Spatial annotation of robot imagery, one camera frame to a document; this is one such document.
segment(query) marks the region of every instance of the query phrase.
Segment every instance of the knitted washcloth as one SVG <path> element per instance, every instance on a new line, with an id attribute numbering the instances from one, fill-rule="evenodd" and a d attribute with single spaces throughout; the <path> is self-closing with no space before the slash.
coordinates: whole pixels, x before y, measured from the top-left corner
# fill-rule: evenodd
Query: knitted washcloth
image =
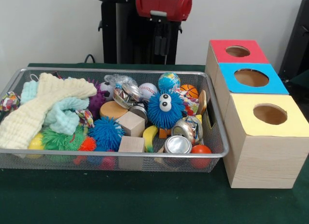
<path id="1" fill-rule="evenodd" d="M 80 99 L 94 96 L 97 89 L 85 79 L 58 79 L 42 73 L 35 99 L 10 113 L 0 125 L 0 148 L 27 149 L 40 131 L 46 113 L 58 101 L 67 97 Z"/>
<path id="2" fill-rule="evenodd" d="M 79 124 L 79 116 L 70 110 L 83 110 L 89 106 L 89 98 L 65 98 L 56 102 L 47 113 L 44 126 L 49 126 L 56 133 L 73 135 Z"/>
<path id="3" fill-rule="evenodd" d="M 24 83 L 23 91 L 20 95 L 20 104 L 23 105 L 26 102 L 33 100 L 38 92 L 38 84 L 39 82 L 36 81 L 30 81 Z"/>

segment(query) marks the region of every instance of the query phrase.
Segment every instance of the yellow knitted cloth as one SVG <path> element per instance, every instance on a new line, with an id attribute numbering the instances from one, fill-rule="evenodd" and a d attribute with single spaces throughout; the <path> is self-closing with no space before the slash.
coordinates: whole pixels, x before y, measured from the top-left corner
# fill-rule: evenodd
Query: yellow knitted cloth
<path id="1" fill-rule="evenodd" d="M 97 89 L 85 79 L 62 80 L 42 73 L 35 99 L 10 113 L 0 125 L 0 148 L 27 149 L 30 141 L 42 128 L 51 107 L 67 97 L 80 99 L 94 96 Z"/>

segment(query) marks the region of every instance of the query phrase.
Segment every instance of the light blue knitted cloth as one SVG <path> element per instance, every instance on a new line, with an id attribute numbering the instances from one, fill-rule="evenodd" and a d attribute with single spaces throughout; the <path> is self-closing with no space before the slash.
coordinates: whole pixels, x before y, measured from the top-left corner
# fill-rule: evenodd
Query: light blue knitted cloth
<path id="1" fill-rule="evenodd" d="M 47 113 L 43 125 L 49 126 L 54 132 L 73 135 L 79 123 L 79 116 L 71 110 L 84 110 L 88 106 L 88 98 L 65 98 L 54 104 Z"/>
<path id="2" fill-rule="evenodd" d="M 23 105 L 30 100 L 33 100 L 38 92 L 38 84 L 39 82 L 30 81 L 24 83 L 23 91 L 20 95 L 20 104 Z"/>

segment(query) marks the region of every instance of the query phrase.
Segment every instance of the metal mesh bin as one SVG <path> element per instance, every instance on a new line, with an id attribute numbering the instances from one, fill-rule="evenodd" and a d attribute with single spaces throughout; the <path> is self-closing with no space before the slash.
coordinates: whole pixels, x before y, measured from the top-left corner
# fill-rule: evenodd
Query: metal mesh bin
<path id="1" fill-rule="evenodd" d="M 122 74 L 134 78 L 138 84 L 145 82 L 157 84 L 163 71 L 142 70 L 98 70 L 98 69 L 61 69 L 61 68 L 25 68 L 18 71 L 10 80 L 1 94 L 8 91 L 21 94 L 25 82 L 30 81 L 30 75 L 39 76 L 42 72 L 57 71 L 61 76 L 73 78 L 95 79 L 103 82 L 107 74 Z M 74 169 L 74 170 L 137 170 L 137 171 L 181 171 L 181 172 L 211 172 L 221 157 L 229 150 L 225 128 L 221 120 L 217 100 L 211 80 L 201 72 L 177 72 L 182 84 L 194 85 L 200 92 L 207 93 L 208 106 L 203 114 L 203 140 L 212 154 L 207 154 L 210 164 L 204 169 L 196 169 L 191 161 L 195 158 L 205 160 L 205 154 L 166 154 L 157 153 L 164 145 L 165 140 L 158 136 L 153 141 L 154 153 L 113 153 L 113 152 L 78 152 L 78 151 L 37 151 L 0 149 L 0 168 L 23 169 Z M 81 164 L 74 164 L 74 159 L 84 156 Z"/>

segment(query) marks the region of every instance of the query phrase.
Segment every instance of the basketball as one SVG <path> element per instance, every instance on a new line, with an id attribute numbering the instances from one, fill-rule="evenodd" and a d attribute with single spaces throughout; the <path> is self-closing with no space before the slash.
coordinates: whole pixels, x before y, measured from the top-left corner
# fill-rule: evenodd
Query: basketball
<path id="1" fill-rule="evenodd" d="M 188 96 L 192 98 L 198 98 L 198 91 L 194 86 L 186 84 L 186 85 L 182 85 L 180 89 L 182 91 L 187 91 Z"/>

